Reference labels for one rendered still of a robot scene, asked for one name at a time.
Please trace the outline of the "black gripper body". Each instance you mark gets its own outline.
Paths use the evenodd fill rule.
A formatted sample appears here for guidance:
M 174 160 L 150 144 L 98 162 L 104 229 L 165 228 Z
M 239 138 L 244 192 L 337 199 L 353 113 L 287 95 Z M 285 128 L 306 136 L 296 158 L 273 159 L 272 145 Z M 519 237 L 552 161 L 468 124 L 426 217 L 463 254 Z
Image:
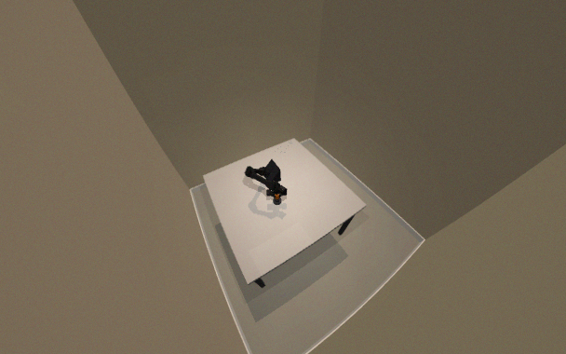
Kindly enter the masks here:
M 275 191 L 271 191 L 270 189 L 267 189 L 267 190 L 266 190 L 266 195 L 267 195 L 268 197 L 269 197 L 269 196 L 273 196 L 274 194 L 283 195 L 283 194 L 280 193 L 279 191 L 276 191 L 276 192 L 275 192 Z M 287 195 L 287 192 L 286 192 L 286 194 L 284 194 L 283 196 L 286 196 L 286 195 Z

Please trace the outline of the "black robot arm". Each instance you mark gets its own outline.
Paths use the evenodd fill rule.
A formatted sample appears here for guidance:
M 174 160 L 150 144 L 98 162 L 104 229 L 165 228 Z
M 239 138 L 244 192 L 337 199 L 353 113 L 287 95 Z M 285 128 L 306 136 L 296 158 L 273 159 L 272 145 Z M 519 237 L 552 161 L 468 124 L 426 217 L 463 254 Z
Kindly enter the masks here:
M 265 174 L 267 176 L 269 176 L 269 174 L 271 173 L 271 171 L 269 169 L 267 169 L 266 167 L 262 167 L 259 169 L 254 169 L 251 166 L 247 166 L 246 170 L 245 170 L 245 175 L 247 177 L 250 177 L 251 179 L 255 179 L 258 182 L 265 184 L 266 187 L 272 191 L 279 191 L 280 193 L 282 193 L 283 195 L 286 194 L 287 192 L 287 188 L 284 187 L 283 185 L 280 185 L 279 182 L 276 182 L 275 180 L 266 180 L 261 176 L 264 176 Z M 258 175 L 259 174 L 259 175 Z M 260 176 L 261 175 L 261 176 Z M 275 190 L 274 190 L 275 189 Z

